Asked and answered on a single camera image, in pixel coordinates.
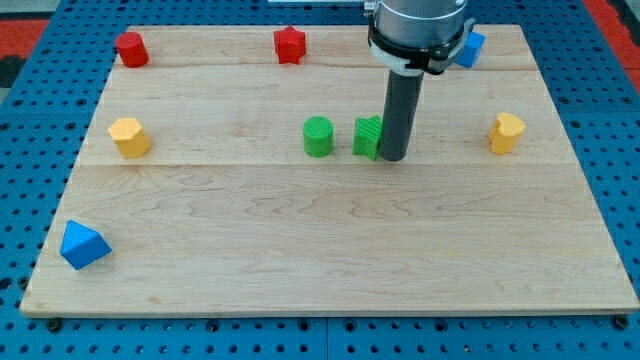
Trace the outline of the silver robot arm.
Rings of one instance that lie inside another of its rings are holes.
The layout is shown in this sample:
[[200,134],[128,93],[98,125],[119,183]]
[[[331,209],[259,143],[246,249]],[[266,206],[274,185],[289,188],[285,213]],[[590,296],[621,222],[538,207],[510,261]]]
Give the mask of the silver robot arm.
[[475,26],[467,5],[467,0],[372,1],[372,56],[401,76],[442,74],[463,54]]

